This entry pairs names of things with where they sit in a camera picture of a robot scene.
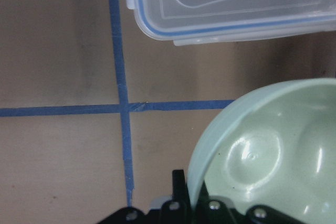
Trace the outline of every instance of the bowl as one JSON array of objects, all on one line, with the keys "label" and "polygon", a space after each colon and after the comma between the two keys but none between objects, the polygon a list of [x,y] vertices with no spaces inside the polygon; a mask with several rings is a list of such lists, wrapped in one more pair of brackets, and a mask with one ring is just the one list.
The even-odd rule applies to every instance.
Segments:
[{"label": "bowl", "polygon": [[306,223],[336,220],[336,79],[287,81],[237,99],[207,127],[187,185],[241,213],[268,205]]}]

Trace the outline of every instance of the metal bolt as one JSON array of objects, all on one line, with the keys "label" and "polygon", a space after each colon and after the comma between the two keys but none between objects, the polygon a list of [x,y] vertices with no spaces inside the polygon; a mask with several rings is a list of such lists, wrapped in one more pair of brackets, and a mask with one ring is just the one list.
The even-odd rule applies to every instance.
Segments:
[{"label": "metal bolt", "polygon": [[220,203],[217,200],[210,201],[209,207],[211,210],[218,210],[220,208]]},{"label": "metal bolt", "polygon": [[178,210],[179,208],[180,208],[180,203],[178,203],[177,201],[173,201],[169,204],[169,210],[171,211]]},{"label": "metal bolt", "polygon": [[254,213],[255,217],[257,217],[257,218],[266,218],[267,217],[266,211],[262,208],[254,209],[253,213]]},{"label": "metal bolt", "polygon": [[137,217],[138,217],[138,212],[133,210],[126,215],[126,220],[127,221],[135,220]]}]

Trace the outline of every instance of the transparent lid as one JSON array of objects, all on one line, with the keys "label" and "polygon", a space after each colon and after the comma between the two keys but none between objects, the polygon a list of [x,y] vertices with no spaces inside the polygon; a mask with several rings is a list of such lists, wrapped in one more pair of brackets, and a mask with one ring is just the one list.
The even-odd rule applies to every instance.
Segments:
[{"label": "transparent lid", "polygon": [[[280,37],[284,32],[276,30],[284,28],[290,29],[285,32],[288,35],[334,29],[325,24],[336,26],[335,7],[336,0],[134,0],[139,26],[156,39],[197,38],[261,30],[265,33],[270,29],[273,33],[265,33],[265,37]],[[254,36],[256,39],[263,38],[261,35]]]}]

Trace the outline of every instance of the blue painter's tape strip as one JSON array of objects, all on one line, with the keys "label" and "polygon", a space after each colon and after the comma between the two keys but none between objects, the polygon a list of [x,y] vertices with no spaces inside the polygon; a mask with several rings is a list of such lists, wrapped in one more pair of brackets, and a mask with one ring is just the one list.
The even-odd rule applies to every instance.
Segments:
[{"label": "blue painter's tape strip", "polygon": [[127,193],[127,204],[132,205],[132,192],[134,189],[133,164],[132,164],[132,142],[130,129],[130,115],[128,111],[128,94],[124,58],[122,54],[122,36],[120,25],[119,0],[109,0],[110,19],[113,39],[115,75],[117,77],[120,119],[122,132],[122,147],[124,160],[125,185]]},{"label": "blue painter's tape strip", "polygon": [[223,109],[232,102],[233,100],[130,103],[129,111],[142,112],[148,110],[213,110]]},{"label": "blue painter's tape strip", "polygon": [[77,105],[31,108],[0,109],[0,117],[5,116],[34,116],[34,115],[82,115],[119,113],[118,104],[111,105]]}]

